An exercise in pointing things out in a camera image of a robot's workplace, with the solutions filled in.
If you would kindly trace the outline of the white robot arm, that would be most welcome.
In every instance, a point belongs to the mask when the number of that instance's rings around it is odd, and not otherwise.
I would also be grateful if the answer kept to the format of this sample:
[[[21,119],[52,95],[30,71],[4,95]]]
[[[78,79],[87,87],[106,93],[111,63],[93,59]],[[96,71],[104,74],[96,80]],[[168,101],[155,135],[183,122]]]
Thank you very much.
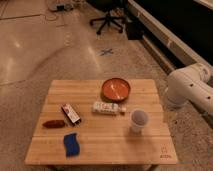
[[[172,71],[167,77],[164,103],[181,108],[191,101],[213,117],[213,87],[207,84],[210,77],[210,69],[202,63]]]

